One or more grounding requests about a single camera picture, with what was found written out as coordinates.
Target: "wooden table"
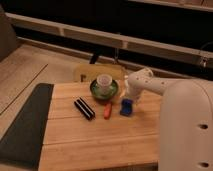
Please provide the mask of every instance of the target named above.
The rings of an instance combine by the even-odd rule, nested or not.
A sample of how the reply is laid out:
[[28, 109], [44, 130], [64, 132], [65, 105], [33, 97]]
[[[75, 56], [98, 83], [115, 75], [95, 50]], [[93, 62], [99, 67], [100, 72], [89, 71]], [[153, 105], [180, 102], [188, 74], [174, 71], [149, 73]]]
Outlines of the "wooden table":
[[[134, 105], [131, 117], [119, 114], [122, 82], [113, 99], [112, 115], [95, 101], [89, 82], [56, 84], [42, 147], [39, 171], [94, 170], [158, 162], [158, 117], [161, 97], [148, 91]], [[82, 97], [96, 112], [86, 120], [73, 102]]]

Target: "dark gray mat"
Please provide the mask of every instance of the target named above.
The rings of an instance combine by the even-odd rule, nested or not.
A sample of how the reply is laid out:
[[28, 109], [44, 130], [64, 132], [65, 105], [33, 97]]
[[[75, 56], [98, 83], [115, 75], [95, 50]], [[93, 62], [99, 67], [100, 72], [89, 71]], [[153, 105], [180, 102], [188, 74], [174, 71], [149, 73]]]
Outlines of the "dark gray mat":
[[52, 90], [52, 84], [34, 88], [0, 141], [0, 162], [38, 168]]

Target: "white teacup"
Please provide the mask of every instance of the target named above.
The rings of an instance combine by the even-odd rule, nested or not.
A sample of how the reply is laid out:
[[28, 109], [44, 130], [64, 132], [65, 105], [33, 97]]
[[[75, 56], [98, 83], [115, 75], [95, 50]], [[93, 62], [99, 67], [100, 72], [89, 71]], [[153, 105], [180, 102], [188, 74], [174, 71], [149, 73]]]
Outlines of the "white teacup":
[[101, 74], [97, 77], [97, 86], [101, 95], [109, 93], [110, 85], [112, 84], [112, 76], [109, 74]]

